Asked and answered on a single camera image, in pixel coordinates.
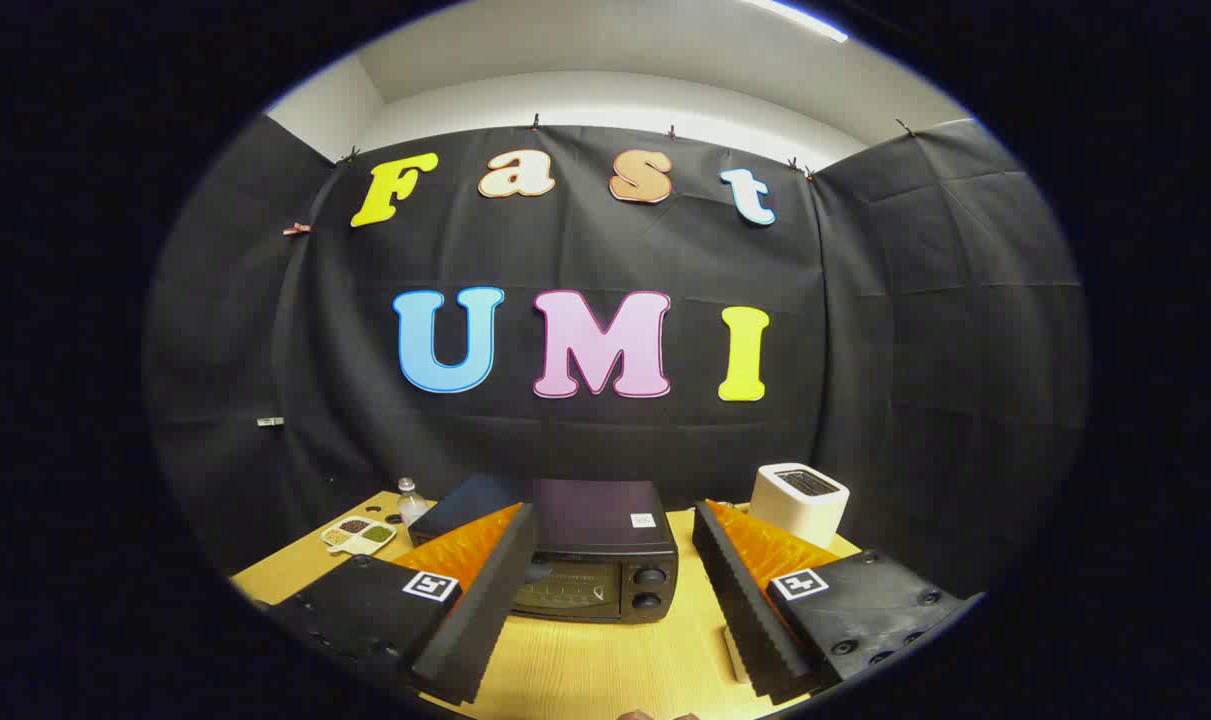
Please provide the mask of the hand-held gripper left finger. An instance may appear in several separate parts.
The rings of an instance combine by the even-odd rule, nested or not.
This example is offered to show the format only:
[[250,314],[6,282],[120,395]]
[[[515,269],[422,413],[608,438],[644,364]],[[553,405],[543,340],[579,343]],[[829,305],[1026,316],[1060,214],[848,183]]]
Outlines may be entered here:
[[354,555],[265,612],[373,687],[460,705],[480,691],[536,538],[535,507],[513,503],[391,561]]

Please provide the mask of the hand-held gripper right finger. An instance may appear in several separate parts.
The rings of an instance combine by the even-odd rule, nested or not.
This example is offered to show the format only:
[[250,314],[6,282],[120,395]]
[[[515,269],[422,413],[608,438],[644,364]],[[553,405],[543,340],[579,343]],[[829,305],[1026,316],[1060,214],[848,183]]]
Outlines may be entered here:
[[727,503],[695,505],[693,543],[756,695],[823,695],[955,624],[953,597],[893,555],[834,555]]

